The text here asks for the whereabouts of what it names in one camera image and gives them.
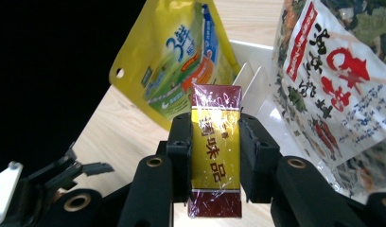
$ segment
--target wooden table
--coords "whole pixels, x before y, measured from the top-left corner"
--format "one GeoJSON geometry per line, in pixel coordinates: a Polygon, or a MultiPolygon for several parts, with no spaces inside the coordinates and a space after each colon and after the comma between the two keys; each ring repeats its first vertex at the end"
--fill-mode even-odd
{"type": "MultiPolygon", "coordinates": [[[[273,46],[282,0],[216,0],[230,40],[273,46]]],[[[75,144],[83,163],[106,162],[115,172],[77,178],[77,188],[94,188],[103,197],[130,183],[139,161],[155,153],[168,132],[148,119],[111,87],[75,144]]],[[[175,226],[273,226],[268,204],[245,202],[242,219],[190,219],[183,204],[175,204],[175,226]]]]}

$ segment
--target black background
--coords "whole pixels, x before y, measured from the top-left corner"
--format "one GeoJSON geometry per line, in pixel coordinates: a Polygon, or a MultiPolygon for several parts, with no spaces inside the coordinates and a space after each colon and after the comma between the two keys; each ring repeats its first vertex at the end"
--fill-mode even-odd
{"type": "Polygon", "coordinates": [[[78,139],[144,2],[0,1],[0,171],[28,175],[78,139]]]}

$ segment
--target plastic wrapper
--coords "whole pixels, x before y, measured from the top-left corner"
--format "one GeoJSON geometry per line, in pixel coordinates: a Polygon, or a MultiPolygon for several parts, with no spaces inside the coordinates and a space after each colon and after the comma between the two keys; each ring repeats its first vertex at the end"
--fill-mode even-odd
{"type": "Polygon", "coordinates": [[[241,218],[241,88],[194,84],[191,218],[241,218]]]}
{"type": "Polygon", "coordinates": [[[386,1],[286,0],[281,15],[273,96],[292,135],[343,194],[386,191],[386,1]]]}
{"type": "Polygon", "coordinates": [[[213,1],[147,0],[110,81],[169,130],[190,112],[192,83],[232,84],[239,69],[213,1]]]}

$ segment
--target food package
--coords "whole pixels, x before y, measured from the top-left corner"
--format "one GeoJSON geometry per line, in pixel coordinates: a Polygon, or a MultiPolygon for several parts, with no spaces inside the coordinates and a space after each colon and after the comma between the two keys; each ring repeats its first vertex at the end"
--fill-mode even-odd
{"type": "Polygon", "coordinates": [[[213,1],[147,0],[110,82],[169,130],[174,116],[190,112],[192,83],[232,84],[239,69],[213,1]]]}
{"type": "Polygon", "coordinates": [[[193,84],[191,218],[241,218],[240,86],[193,84]]]}
{"type": "Polygon", "coordinates": [[[337,191],[386,191],[386,1],[285,0],[273,97],[337,191]]]}

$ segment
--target yellow snack bag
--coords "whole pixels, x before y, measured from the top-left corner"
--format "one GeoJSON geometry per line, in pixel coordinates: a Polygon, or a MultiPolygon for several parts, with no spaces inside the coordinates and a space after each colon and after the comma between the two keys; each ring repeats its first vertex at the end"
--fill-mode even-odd
{"type": "Polygon", "coordinates": [[[239,69],[213,1],[148,0],[110,82],[169,130],[191,110],[192,83],[232,84],[239,69]]]}
{"type": "Polygon", "coordinates": [[[241,218],[240,119],[241,88],[193,84],[192,218],[241,218]]]}

